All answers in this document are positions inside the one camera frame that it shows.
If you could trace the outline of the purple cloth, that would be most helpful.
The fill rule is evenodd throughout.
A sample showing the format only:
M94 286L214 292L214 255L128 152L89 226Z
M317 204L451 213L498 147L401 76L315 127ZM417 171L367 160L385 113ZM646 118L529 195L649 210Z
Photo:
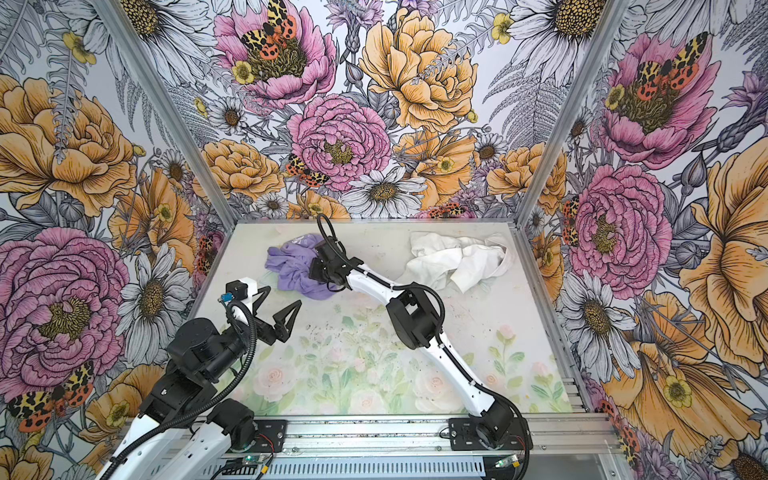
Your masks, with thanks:
M265 268L278 275L278 288L295 291L312 300L323 301L334 292L322 282L309 277L310 266L316 258L315 248L323 241L319 234L306 234L267 250Z

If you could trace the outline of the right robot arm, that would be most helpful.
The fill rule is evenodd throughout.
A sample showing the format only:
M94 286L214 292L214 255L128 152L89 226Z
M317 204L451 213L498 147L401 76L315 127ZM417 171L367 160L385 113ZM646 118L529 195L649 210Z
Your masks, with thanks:
M379 276L360 259L346 257L334 238L321 241L315 251L309 277L366 294L384 305L400 341L430 358L452 383L477 421L481 445L499 448L513 423L523 421L522 414L509 399L486 387L453 347L444 330L446 308L437 292L419 283L399 284Z

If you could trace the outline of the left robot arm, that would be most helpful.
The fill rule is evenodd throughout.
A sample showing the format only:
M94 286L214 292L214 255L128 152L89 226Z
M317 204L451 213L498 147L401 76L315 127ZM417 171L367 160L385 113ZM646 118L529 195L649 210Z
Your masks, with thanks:
M247 466L262 478L282 452L287 423L259 420L231 398L256 357L257 346L289 340L301 301L267 323L258 309L269 287L233 281L219 302L227 325L207 318L183 324L168 346L165 373L141 403L136 419L100 479L216 479Z

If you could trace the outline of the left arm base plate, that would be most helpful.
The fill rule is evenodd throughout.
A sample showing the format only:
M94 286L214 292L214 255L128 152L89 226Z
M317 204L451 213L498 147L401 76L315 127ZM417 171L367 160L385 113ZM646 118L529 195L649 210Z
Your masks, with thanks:
M232 453L271 454L281 453L287 438L288 421L285 419L256 419L252 421L251 431L246 436L247 442L240 448L232 448Z

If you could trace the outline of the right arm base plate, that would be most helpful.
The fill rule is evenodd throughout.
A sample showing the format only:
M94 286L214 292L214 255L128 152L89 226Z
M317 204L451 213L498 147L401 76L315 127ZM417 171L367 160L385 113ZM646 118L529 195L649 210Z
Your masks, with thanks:
M519 419L504 427L479 417L449 418L448 440L453 451L524 451L533 447L526 425Z

